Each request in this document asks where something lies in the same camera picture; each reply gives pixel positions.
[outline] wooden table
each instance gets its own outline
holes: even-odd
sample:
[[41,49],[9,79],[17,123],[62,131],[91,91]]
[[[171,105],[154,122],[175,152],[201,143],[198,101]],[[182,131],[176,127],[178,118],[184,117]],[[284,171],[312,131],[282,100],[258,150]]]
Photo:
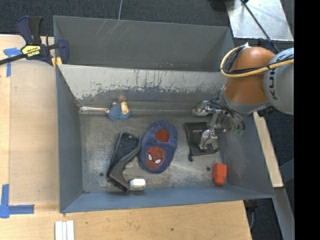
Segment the wooden table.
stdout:
[[[0,35],[0,60],[4,49],[24,45],[19,35]],[[241,200],[61,214],[56,110],[52,66],[17,60],[10,77],[7,64],[0,66],[0,185],[9,184],[10,205],[34,204],[34,214],[0,218],[0,239],[55,239],[55,222],[70,220],[76,240],[252,239]],[[266,122],[254,118],[272,184],[282,187]]]

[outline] blue tape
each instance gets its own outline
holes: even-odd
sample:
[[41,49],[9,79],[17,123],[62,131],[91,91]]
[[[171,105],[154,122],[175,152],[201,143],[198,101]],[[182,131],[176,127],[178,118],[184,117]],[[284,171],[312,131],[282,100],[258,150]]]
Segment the blue tape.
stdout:
[[[8,56],[8,58],[10,58],[11,56],[16,56],[16,55],[20,55],[22,54],[22,52],[15,48],[9,48],[9,49],[4,49],[3,52]],[[9,62],[6,66],[6,77],[10,77],[11,76],[11,62]]]
[[9,205],[9,184],[2,186],[0,218],[7,219],[10,215],[34,214],[34,204]]

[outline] small orange block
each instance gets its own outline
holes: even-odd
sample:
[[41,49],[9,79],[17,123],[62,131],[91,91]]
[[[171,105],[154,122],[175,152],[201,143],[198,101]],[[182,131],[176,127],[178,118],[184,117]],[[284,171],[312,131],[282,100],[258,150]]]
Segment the small orange block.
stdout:
[[213,166],[213,170],[212,170],[212,178],[214,180],[214,184],[218,186],[222,186],[225,183],[226,177],[227,177],[227,165],[217,162]]

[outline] spider-man slipper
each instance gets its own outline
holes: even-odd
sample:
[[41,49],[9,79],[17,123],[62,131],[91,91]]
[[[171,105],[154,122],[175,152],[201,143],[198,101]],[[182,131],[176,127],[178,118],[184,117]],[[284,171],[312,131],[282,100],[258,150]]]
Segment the spider-man slipper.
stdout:
[[140,166],[152,174],[164,172],[174,158],[177,142],[178,132],[173,124],[166,120],[154,122],[142,140]]

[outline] bin floor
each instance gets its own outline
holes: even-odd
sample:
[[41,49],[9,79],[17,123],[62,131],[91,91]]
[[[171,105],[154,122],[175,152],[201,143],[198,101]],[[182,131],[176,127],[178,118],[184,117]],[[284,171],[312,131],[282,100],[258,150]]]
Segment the bin floor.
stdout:
[[106,176],[119,134],[127,132],[142,141],[145,132],[157,120],[168,120],[178,132],[178,144],[170,166],[162,173],[149,173],[140,167],[136,157],[123,170],[124,178],[128,181],[145,179],[146,188],[150,189],[213,185],[212,168],[215,163],[222,163],[221,154],[218,151],[194,156],[190,161],[190,147],[184,127],[185,123],[210,123],[210,115],[198,117],[190,112],[144,112],[132,113],[128,119],[112,122],[104,114],[88,112],[80,115],[83,191],[121,192]]

